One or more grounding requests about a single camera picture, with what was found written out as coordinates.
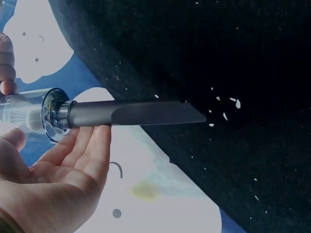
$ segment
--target finger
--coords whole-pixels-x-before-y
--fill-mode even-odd
[[[45,152],[39,161],[50,162],[56,166],[61,165],[64,158],[72,151],[74,144],[76,143],[79,129],[72,129],[63,140],[57,143],[54,147]]]
[[[95,132],[94,147],[83,172],[92,177],[100,190],[103,190],[110,160],[111,127],[100,126]]]
[[[0,52],[13,53],[13,44],[11,39],[4,33],[0,33]]]
[[[12,129],[2,136],[3,139],[11,143],[18,151],[21,151],[26,143],[26,136],[21,129]]]
[[[14,67],[14,54],[11,52],[0,52],[0,65]]]
[[[15,69],[12,66],[0,65],[0,81],[14,80],[16,78]]]
[[[79,158],[85,153],[93,135],[94,127],[81,127],[72,152],[63,160],[62,166],[74,167]]]
[[[12,95],[17,92],[17,85],[12,80],[6,80],[0,83],[0,92],[4,95]]]

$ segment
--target black nozzle attachment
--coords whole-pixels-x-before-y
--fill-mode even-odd
[[[73,103],[68,111],[70,128],[100,125],[161,125],[205,122],[189,103],[178,101],[112,100]]]

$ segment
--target cartoon face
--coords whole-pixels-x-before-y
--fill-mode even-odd
[[[18,0],[3,32],[12,40],[17,77],[24,83],[59,71],[73,55],[48,0]]]
[[[77,101],[113,100],[91,88]],[[113,126],[111,164],[95,214],[77,233],[220,233],[219,207],[156,145],[140,126]]]

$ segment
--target gray circle dot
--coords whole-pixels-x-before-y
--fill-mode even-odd
[[[112,211],[112,215],[113,215],[113,217],[115,217],[115,218],[119,218],[119,217],[121,217],[122,212],[121,212],[121,210],[119,210],[119,209],[114,209],[114,210]]]

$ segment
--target blue fabric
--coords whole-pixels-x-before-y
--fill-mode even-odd
[[[5,1],[0,16],[1,31],[3,31],[5,24],[13,16],[16,2],[17,0]],[[70,99],[73,99],[92,87],[101,87],[94,75],[75,54],[61,70],[52,75],[43,76],[30,84],[23,83],[21,79],[17,79],[16,82],[20,92],[59,87],[66,91]],[[21,152],[21,156],[26,164],[31,166],[52,146],[53,144],[50,143],[27,142],[27,145]],[[221,216],[223,224],[222,233],[244,233],[244,231],[222,210]]]

